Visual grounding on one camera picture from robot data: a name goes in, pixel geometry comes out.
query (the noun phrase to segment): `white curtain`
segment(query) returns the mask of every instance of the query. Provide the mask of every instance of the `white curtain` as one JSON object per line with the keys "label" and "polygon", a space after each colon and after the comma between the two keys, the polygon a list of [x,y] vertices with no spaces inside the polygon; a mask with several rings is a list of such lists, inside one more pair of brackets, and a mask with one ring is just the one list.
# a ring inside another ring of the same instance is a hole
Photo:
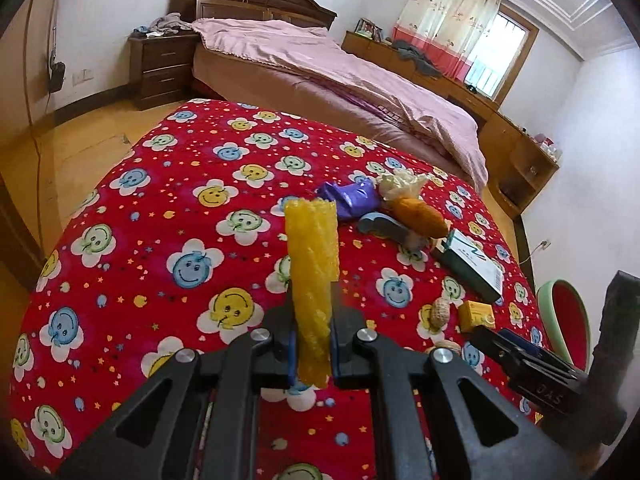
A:
{"label": "white curtain", "polygon": [[394,39],[422,48],[446,75],[458,76],[494,22],[500,1],[409,0],[394,29]]}

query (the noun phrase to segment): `wooden headboard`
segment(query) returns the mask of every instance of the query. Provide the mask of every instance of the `wooden headboard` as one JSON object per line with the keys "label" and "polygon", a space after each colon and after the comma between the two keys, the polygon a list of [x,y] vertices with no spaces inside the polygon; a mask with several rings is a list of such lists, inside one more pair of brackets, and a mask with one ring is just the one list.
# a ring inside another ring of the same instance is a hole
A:
{"label": "wooden headboard", "polygon": [[284,20],[299,27],[329,29],[337,14],[313,0],[170,0],[169,12],[185,22],[198,18]]}

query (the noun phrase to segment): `gray cloth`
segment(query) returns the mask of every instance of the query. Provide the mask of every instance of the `gray cloth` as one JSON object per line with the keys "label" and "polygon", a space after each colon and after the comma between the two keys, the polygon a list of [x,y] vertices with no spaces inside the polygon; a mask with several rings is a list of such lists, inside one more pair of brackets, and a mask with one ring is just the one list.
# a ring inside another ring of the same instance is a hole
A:
{"label": "gray cloth", "polygon": [[424,55],[418,48],[405,40],[395,40],[391,44],[391,48],[398,51],[398,56],[402,60],[412,59],[418,72],[425,76],[442,76],[440,70],[434,67],[428,57]]}
{"label": "gray cloth", "polygon": [[180,30],[192,30],[191,23],[180,19],[180,12],[172,12],[162,18],[158,18],[149,25],[151,32],[162,32],[164,34],[178,34]]}

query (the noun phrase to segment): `red bedspread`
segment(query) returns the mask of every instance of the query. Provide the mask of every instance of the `red bedspread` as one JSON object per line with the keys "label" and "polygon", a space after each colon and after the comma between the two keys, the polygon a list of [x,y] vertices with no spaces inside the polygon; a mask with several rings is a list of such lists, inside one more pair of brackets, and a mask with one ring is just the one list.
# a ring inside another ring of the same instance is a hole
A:
{"label": "red bedspread", "polygon": [[[192,100],[98,184],[42,271],[10,385],[12,431],[27,457],[55,472],[175,351],[223,348],[282,303],[286,197],[312,198],[325,181],[344,185],[402,166],[428,173],[425,200],[504,267],[498,328],[541,344],[533,294],[467,184],[324,124]],[[464,344],[456,307],[476,296],[446,268],[350,224],[339,236],[342,291],[347,304],[363,309],[367,325],[419,351],[442,338]],[[385,297],[389,280],[397,289],[392,298]],[[420,310],[441,296],[450,301],[451,319],[444,332],[432,333]],[[469,345],[463,354],[533,418],[495,364]],[[262,398],[258,478],[277,478],[295,463],[317,467],[323,480],[374,478],[367,393],[297,384],[263,390]]]}

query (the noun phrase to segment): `electrical outlet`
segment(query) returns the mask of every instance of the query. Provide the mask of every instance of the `electrical outlet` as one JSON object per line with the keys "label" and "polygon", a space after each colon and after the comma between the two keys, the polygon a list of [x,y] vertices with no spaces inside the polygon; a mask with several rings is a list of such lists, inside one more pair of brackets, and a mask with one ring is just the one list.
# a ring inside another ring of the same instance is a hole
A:
{"label": "electrical outlet", "polygon": [[78,86],[80,83],[84,83],[84,71],[75,72],[72,76],[74,86]]}
{"label": "electrical outlet", "polygon": [[82,69],[79,72],[75,72],[72,76],[74,86],[78,86],[80,83],[84,83],[85,81],[89,81],[93,78],[94,71],[87,68]]}

